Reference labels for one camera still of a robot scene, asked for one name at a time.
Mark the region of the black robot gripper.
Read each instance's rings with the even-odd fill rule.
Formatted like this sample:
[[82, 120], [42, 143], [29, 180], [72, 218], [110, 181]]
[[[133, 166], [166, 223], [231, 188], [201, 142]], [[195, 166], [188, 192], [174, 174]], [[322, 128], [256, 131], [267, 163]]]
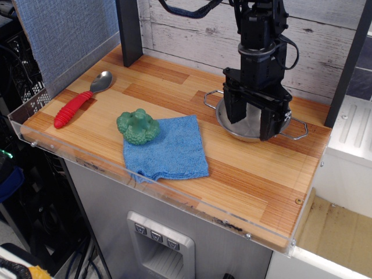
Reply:
[[286, 71], [286, 49], [270, 54], [242, 53], [241, 68], [226, 68], [224, 104], [231, 124], [246, 117], [247, 104], [261, 110], [260, 140], [267, 141], [279, 134], [291, 118], [292, 96], [281, 82]]

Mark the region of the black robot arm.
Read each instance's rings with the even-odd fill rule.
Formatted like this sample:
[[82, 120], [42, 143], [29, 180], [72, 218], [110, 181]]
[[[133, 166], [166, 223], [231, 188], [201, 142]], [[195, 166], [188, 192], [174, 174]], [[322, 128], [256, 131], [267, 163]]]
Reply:
[[282, 35], [288, 13], [282, 1], [231, 1], [241, 42], [240, 68], [225, 68], [224, 104], [231, 124], [245, 119], [248, 109], [260, 110], [260, 140], [279, 134], [291, 119], [291, 94], [282, 86], [287, 45]]

